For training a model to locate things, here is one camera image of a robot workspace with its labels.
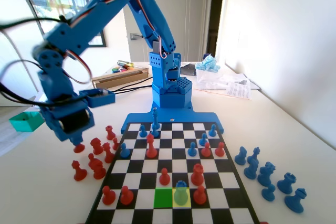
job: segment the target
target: teal box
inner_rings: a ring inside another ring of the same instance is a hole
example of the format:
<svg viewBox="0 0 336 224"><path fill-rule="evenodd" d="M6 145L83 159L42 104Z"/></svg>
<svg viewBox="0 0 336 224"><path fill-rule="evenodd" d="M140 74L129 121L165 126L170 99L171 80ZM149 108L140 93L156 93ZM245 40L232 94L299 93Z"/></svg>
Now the teal box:
<svg viewBox="0 0 336 224"><path fill-rule="evenodd" d="M33 132L44 123L43 117L39 112L22 112L9 119L16 131Z"/></svg>

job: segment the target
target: white table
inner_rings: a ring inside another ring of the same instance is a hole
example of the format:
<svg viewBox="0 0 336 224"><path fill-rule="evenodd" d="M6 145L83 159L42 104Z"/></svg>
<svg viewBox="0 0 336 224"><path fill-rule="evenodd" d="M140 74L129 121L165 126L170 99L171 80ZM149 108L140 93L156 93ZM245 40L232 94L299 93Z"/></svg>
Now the white table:
<svg viewBox="0 0 336 224"><path fill-rule="evenodd" d="M247 165L237 165L259 220L270 224L336 223L336 152L258 90L251 91L251 98L193 90L192 102L195 111L217 113L232 156L240 146L247 149L248 155L259 146L259 166L266 161L276 166L271 175L274 184L291 172L297 177L294 190L306 189L307 197L302 200L305 211L298 215L286 207L285 195L278 189L274 202L265 201L261 196L263 186L243 175ZM43 124L26 141L0 157L0 223L84 223L102 183L93 178L87 165L90 141L94 137L104 140L105 126L109 124L120 139L126 115L147 112L151 105L152 90L146 88L118 94L116 103L92 109L96 125L84 132L86 149L80 154L72 151L70 141L60 142ZM81 182L73 179L74 159L90 173Z"/></svg>

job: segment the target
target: door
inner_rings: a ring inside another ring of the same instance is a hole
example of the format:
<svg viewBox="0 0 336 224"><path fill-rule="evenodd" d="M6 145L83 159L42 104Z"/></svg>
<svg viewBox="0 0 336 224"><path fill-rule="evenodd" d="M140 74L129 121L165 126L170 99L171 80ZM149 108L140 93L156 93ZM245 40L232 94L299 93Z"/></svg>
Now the door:
<svg viewBox="0 0 336 224"><path fill-rule="evenodd" d="M200 61L203 55L207 0L155 0L161 9L176 42L175 52L182 61ZM124 8L131 61L149 61L152 51L142 38L131 40L131 33L141 35L131 10Z"/></svg>

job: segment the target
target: chessboard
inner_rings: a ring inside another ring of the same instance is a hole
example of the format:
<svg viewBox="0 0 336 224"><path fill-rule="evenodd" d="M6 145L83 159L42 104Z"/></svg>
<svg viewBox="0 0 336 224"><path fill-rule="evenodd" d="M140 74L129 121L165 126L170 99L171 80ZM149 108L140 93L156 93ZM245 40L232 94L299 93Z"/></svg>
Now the chessboard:
<svg viewBox="0 0 336 224"><path fill-rule="evenodd" d="M157 156L146 156L148 144L146 137L140 137L140 126L150 133L151 123L130 123L120 143L130 150L127 158L116 151L113 162L92 206L86 223L226 223L259 224L258 218L247 196L244 185L226 148L222 135L208 132L214 123L162 123L159 135L154 139ZM206 133L212 154L204 157L199 140ZM196 143L198 153L189 156L187 150L192 142ZM219 142L224 143L225 155L215 154ZM203 166L205 193L207 200L198 205L193 199L197 186L191 182L195 164ZM166 168L170 182L163 186L159 182L161 169ZM176 183L183 180L187 184L188 201L179 206L173 194ZM111 205L102 202L102 188L108 185L115 192L115 201ZM132 203L124 206L120 203L123 186L133 191Z"/></svg>

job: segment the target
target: blue chess piece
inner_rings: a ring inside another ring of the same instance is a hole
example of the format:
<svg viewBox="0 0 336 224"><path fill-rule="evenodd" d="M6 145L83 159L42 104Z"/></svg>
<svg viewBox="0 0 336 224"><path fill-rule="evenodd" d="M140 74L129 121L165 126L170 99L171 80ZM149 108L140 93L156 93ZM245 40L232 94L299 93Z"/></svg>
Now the blue chess piece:
<svg viewBox="0 0 336 224"><path fill-rule="evenodd" d="M258 161L258 159L257 159L257 155L258 155L259 153L260 153L260 149L259 149L259 147L254 148L254 150L253 150L253 155L247 157L247 162L250 164L251 159L255 159L255 160L259 163L259 161Z"/></svg>
<svg viewBox="0 0 336 224"><path fill-rule="evenodd" d="M204 146L205 143L207 142L206 140L206 133L202 134L202 138L200 139L200 141L198 142L201 146Z"/></svg>
<svg viewBox="0 0 336 224"><path fill-rule="evenodd" d="M244 174L249 179L255 179L257 177L258 163L255 159L251 159L249 167L244 169Z"/></svg>
<svg viewBox="0 0 336 224"><path fill-rule="evenodd" d="M238 155L235 156L235 162L238 165L245 165L245 163L246 163L246 160L245 160L246 154L247 154L246 149L241 146L240 149L239 149Z"/></svg>
<svg viewBox="0 0 336 224"><path fill-rule="evenodd" d="M296 182L296 177L291 173L286 173L284 178L278 181L277 186L284 194L290 194L293 191L292 184Z"/></svg>
<svg viewBox="0 0 336 224"><path fill-rule="evenodd" d="M216 136L216 135L217 135L217 132L216 132L216 125L213 124L213 125L211 125L211 130L209 131L209 136L214 137L214 136Z"/></svg>
<svg viewBox="0 0 336 224"><path fill-rule="evenodd" d="M261 195L263 196L265 200L273 201L275 198L274 191L275 191L275 186L270 184L268 188L261 190Z"/></svg>
<svg viewBox="0 0 336 224"><path fill-rule="evenodd" d="M260 168L260 174L258 175L258 181L263 186L269 186L271 184L270 176L274 172L275 166L271 162L266 162L264 167Z"/></svg>
<svg viewBox="0 0 336 224"><path fill-rule="evenodd" d="M188 149L188 155L191 157L196 156L197 154L197 150L195 149L196 144L194 142L191 142L190 144L190 148Z"/></svg>
<svg viewBox="0 0 336 224"><path fill-rule="evenodd" d="M125 143L122 143L120 145L121 147L121 152L120 152L120 156L122 158L127 158L129 155L130 155L130 150L129 149L126 149L126 144Z"/></svg>
<svg viewBox="0 0 336 224"><path fill-rule="evenodd" d="M294 196L286 196L285 204L286 206L298 214L303 212L303 206L301 205L301 199L304 199L307 196L306 190L304 188L298 188L295 191Z"/></svg>
<svg viewBox="0 0 336 224"><path fill-rule="evenodd" d="M147 131L145 130L145 126L144 126L144 125L141 125L141 126L140 126L140 130L141 130L141 131L140 131L140 134L139 134L139 135L140 135L141 137L146 137L146 136L147 136Z"/></svg>

